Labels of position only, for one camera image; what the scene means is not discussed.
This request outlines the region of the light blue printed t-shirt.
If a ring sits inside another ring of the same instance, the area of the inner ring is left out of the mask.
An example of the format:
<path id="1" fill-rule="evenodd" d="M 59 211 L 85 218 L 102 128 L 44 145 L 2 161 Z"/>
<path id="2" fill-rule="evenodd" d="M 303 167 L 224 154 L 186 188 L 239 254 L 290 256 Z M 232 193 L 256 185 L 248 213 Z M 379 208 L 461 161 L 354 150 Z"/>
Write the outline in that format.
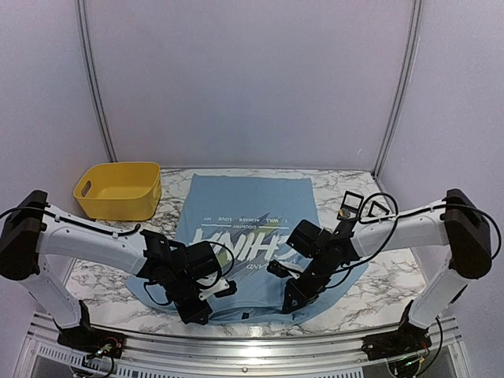
<path id="1" fill-rule="evenodd" d="M 293 313 L 282 313 L 286 281 L 266 269 L 277 260 L 302 270 L 308 259 L 287 239 L 302 220 L 318 224 L 309 179 L 193 175 L 175 239 L 186 245 L 213 242 L 219 262 L 237 284 L 234 295 L 210 297 L 211 325 L 300 324 L 333 307 L 367 269 L 334 275 L 329 290 Z"/>

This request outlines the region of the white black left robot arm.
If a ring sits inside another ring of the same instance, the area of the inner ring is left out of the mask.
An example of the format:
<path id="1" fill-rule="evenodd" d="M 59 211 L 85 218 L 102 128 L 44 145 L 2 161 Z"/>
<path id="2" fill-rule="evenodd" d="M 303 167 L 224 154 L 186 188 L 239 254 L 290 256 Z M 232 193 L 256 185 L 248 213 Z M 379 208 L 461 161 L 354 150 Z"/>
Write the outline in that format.
<path id="1" fill-rule="evenodd" d="M 50 205 L 46 197 L 33 191 L 2 213 L 1 275 L 24 286 L 52 316 L 64 346 L 119 348 L 124 337 L 91 326 L 86 305 L 51 272 L 49 255 L 108 265 L 161 286 L 185 324 L 206 324 L 212 312 L 208 297 L 231 286 L 208 242 L 185 246 L 141 225 L 131 231 L 102 227 Z"/>

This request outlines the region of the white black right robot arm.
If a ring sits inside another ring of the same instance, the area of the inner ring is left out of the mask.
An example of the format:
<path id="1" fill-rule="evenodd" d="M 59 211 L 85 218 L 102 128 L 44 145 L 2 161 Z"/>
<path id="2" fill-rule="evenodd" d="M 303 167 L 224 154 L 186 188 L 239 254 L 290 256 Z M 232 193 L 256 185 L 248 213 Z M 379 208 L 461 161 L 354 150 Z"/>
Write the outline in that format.
<path id="1" fill-rule="evenodd" d="M 268 266 L 269 272 L 286 279 L 282 311 L 293 313 L 326 291 L 335 274 L 354 270 L 382 252 L 448 246 L 449 256 L 425 290 L 406 306 L 397 329 L 363 339 L 362 349 L 369 359 L 429 348 L 432 322 L 470 282 L 490 272 L 501 250 L 491 245 L 491 235 L 500 232 L 495 220 L 459 189 L 450 189 L 440 200 L 417 209 L 364 214 L 366 206 L 378 207 L 374 198 L 362 198 L 357 206 L 342 204 L 332 232 L 308 220 L 298 223 L 287 245 L 310 260 L 302 271 L 276 261 Z"/>

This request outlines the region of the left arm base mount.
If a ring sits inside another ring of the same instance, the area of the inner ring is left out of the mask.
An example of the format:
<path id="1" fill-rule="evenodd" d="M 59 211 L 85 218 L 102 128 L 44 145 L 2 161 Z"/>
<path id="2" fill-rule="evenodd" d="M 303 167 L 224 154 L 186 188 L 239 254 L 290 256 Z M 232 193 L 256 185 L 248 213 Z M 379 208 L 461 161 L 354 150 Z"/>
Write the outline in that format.
<path id="1" fill-rule="evenodd" d="M 86 352 L 92 357 L 118 359 L 124 349 L 126 336 L 100 328 L 68 328 L 59 331 L 57 342 L 65 347 Z"/>

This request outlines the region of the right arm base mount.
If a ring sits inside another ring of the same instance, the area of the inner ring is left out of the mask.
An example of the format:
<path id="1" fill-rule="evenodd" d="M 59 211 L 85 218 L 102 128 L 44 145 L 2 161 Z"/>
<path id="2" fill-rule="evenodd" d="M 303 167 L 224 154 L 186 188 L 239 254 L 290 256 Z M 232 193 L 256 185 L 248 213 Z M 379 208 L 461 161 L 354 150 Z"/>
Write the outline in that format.
<path id="1" fill-rule="evenodd" d="M 426 332 L 418 335 L 400 331 L 383 332 L 367 335 L 363 339 L 361 350 L 370 361 L 382 358 L 394 358 L 404 354 L 411 354 L 424 350 L 432 345 Z"/>

